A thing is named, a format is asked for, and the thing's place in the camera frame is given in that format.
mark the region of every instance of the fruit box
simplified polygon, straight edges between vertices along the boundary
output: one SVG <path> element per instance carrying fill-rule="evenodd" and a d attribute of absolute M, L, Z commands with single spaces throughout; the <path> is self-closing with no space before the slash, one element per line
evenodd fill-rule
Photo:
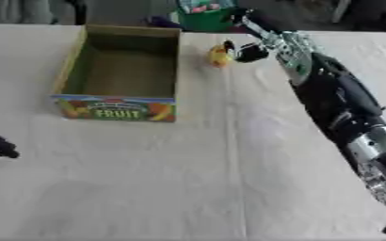
<path fill-rule="evenodd" d="M 178 29 L 86 26 L 52 98 L 70 119 L 175 121 Z"/>

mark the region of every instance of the table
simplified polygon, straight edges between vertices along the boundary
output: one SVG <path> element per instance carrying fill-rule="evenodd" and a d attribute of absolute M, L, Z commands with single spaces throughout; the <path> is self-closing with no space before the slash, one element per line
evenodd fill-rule
<path fill-rule="evenodd" d="M 79 27 L 0 25 L 0 239 L 384 238 L 374 201 L 275 59 L 213 69 L 183 34 L 176 123 L 65 120 L 48 100 Z M 386 105 L 386 34 L 310 32 Z"/>

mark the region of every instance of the table surface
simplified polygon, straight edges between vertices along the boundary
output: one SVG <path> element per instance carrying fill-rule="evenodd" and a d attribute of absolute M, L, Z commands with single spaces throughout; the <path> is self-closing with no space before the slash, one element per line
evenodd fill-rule
<path fill-rule="evenodd" d="M 385 237 L 273 57 L 207 65 L 250 36 L 183 34 L 176 123 L 65 120 L 48 93 L 78 31 L 0 25 L 0 135 L 22 152 L 0 160 L 1 239 Z M 310 35 L 386 105 L 386 34 Z"/>

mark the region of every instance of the box label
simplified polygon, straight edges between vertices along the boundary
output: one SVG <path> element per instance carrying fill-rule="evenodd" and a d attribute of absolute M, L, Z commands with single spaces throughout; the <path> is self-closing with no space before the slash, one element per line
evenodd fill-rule
<path fill-rule="evenodd" d="M 111 121 L 175 121 L 173 103 L 136 101 L 135 99 L 58 98 L 56 103 L 71 119 Z"/>

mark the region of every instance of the green container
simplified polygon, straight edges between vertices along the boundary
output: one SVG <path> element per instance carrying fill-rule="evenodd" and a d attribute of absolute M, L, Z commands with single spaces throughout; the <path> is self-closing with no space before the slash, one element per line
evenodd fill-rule
<path fill-rule="evenodd" d="M 231 0 L 178 0 L 177 3 L 180 24 L 189 31 L 222 32 L 233 26 L 230 22 L 222 22 L 223 18 L 230 14 L 232 8 L 235 8 L 235 3 Z M 195 7 L 210 4 L 219 4 L 220 9 L 191 12 Z"/>

